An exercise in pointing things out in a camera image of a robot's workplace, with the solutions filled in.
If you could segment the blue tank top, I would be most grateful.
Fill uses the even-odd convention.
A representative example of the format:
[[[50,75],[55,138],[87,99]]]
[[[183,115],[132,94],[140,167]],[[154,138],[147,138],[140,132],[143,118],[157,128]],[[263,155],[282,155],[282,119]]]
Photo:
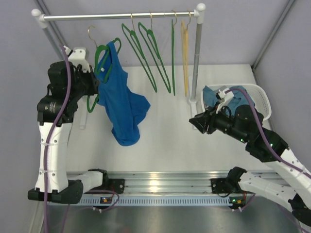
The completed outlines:
[[[114,43],[97,59],[94,70],[99,80],[98,104],[105,107],[112,123],[112,134],[121,146],[131,146],[140,139],[138,125],[145,119],[150,103],[143,96],[133,93],[127,86],[128,73],[123,70]]]

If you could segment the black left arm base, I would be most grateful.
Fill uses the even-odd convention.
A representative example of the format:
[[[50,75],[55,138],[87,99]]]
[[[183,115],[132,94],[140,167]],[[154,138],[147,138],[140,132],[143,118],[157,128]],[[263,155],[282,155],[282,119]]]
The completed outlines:
[[[125,179],[111,179],[104,182],[104,190],[114,191],[118,194],[123,194],[125,189]]]

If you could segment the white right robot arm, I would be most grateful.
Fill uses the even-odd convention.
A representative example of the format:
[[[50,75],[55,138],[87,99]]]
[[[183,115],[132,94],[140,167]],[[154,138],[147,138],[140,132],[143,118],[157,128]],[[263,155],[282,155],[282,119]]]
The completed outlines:
[[[303,224],[311,224],[311,173],[295,157],[288,144],[276,133],[262,127],[263,115],[254,106],[239,106],[233,116],[214,107],[189,119],[202,134],[220,131],[245,144],[245,150],[273,169],[287,186],[256,177],[234,167],[225,178],[229,193],[250,192],[281,205]]]

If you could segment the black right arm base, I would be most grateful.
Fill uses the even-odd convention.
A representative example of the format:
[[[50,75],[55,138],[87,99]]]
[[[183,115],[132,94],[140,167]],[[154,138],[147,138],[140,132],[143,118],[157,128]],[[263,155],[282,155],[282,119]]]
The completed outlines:
[[[230,194],[241,194],[243,191],[237,182],[228,180],[227,178],[214,178],[210,180],[213,194],[220,197],[228,197]]]

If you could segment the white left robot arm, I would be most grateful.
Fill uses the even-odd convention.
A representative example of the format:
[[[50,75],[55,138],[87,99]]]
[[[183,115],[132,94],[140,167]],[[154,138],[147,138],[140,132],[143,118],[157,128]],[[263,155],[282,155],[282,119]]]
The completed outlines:
[[[51,64],[47,94],[37,104],[40,132],[40,167],[28,199],[59,204],[77,204],[82,195],[96,189],[100,193],[110,187],[108,174],[102,169],[90,169],[68,179],[66,156],[69,135],[78,101],[98,92],[99,82],[89,64],[75,65],[64,61]]]

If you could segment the yellow hanger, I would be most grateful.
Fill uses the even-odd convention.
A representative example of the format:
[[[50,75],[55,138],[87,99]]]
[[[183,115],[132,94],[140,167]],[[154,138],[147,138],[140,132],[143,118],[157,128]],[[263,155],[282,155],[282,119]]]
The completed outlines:
[[[182,62],[183,62],[183,78],[184,78],[184,94],[189,94],[189,33],[188,27],[191,23],[191,14],[189,12],[189,23],[185,24],[181,21],[181,42],[182,42]]]

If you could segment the light blue garment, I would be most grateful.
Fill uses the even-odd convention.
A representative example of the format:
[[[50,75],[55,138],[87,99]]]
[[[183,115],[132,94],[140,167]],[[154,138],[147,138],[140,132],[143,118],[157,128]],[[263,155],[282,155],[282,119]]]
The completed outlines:
[[[250,98],[249,94],[247,93],[246,89],[243,86],[233,86],[231,88],[238,88],[243,90],[247,96]],[[249,102],[247,101],[246,97],[240,92],[240,91],[233,91],[234,97],[233,99],[227,104],[227,107],[230,109],[231,113],[234,115],[236,109],[239,106],[242,105],[249,105]],[[251,103],[253,106],[255,106],[255,103],[253,100],[250,98]],[[205,106],[215,106],[217,103],[217,97],[215,94],[215,91],[210,89],[208,86],[205,86],[203,89],[203,103]]]

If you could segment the white laundry basket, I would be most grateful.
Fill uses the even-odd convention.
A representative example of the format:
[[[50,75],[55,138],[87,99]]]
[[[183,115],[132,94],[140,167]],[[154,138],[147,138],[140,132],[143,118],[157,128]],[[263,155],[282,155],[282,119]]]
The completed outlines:
[[[232,87],[243,87],[249,94],[250,98],[254,102],[256,110],[263,115],[263,121],[270,118],[272,114],[271,105],[265,91],[256,84],[250,83],[240,83],[240,84],[219,84],[219,85],[209,85],[208,88],[212,90],[214,95],[217,91],[232,88]]]

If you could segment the silver clothes rack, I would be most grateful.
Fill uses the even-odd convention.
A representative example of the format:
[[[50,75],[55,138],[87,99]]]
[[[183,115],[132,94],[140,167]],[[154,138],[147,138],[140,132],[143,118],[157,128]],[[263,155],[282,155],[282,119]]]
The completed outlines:
[[[189,93],[188,103],[190,105],[190,115],[194,117],[197,114],[198,99],[196,95],[197,81],[198,81],[198,69],[199,69],[199,57],[200,46],[202,37],[202,28],[205,17],[206,5],[199,3],[193,11],[177,12],[177,13],[120,13],[120,14],[96,14],[96,15],[68,15],[68,16],[47,16],[43,14],[39,9],[33,9],[31,11],[32,16],[35,18],[40,28],[45,32],[48,31],[47,26],[49,21],[66,21],[66,20],[104,20],[104,19],[132,19],[132,18],[163,18],[163,17],[187,17],[196,18],[196,37],[195,37],[195,52],[194,52],[194,64],[192,75],[192,89]]]

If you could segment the aluminium mounting rail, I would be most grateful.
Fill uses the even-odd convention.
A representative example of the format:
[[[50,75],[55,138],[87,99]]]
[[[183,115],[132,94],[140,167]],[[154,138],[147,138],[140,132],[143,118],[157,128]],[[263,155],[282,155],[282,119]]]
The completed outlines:
[[[228,171],[108,172],[124,179],[125,195],[201,195],[211,193],[211,179],[224,178]]]

